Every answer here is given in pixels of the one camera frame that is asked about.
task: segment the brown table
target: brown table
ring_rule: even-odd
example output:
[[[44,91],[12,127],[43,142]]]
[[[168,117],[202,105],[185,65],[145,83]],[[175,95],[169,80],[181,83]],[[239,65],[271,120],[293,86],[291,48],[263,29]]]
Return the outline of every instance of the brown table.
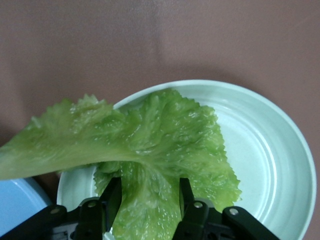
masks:
[[[1,1],[0,145],[85,93],[115,103],[156,84],[237,84],[282,108],[320,171],[319,1]],[[58,177],[37,177],[54,198]],[[320,205],[306,240],[320,236]]]

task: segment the lettuce leaf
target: lettuce leaf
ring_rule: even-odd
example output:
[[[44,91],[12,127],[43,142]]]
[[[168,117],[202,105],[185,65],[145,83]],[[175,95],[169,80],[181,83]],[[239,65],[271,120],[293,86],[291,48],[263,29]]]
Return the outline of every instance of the lettuce leaf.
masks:
[[[96,191],[122,178],[123,200],[113,224],[122,239],[171,239],[181,220],[179,178],[195,197],[221,211],[239,199],[212,107],[166,89],[127,110],[85,95],[63,100],[0,148],[0,178],[24,178],[96,165]]]

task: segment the screw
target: screw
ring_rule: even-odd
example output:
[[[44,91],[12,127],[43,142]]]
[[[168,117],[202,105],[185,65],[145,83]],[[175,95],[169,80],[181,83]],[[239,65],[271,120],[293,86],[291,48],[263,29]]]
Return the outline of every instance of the screw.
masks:
[[[238,215],[239,214],[239,211],[235,208],[230,208],[229,209],[229,212],[231,215],[235,216],[235,215]]]

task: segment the bowl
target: bowl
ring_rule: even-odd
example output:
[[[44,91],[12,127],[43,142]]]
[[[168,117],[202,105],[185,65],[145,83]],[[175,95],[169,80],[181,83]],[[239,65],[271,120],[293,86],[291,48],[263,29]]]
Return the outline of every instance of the bowl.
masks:
[[[155,85],[114,105],[136,108],[154,91],[173,88],[215,109],[228,162],[241,181],[245,208],[282,240],[301,240],[316,202],[316,170],[310,148],[292,119],[267,98],[215,80],[180,80]],[[61,175],[57,202],[70,211],[96,196],[94,167]]]

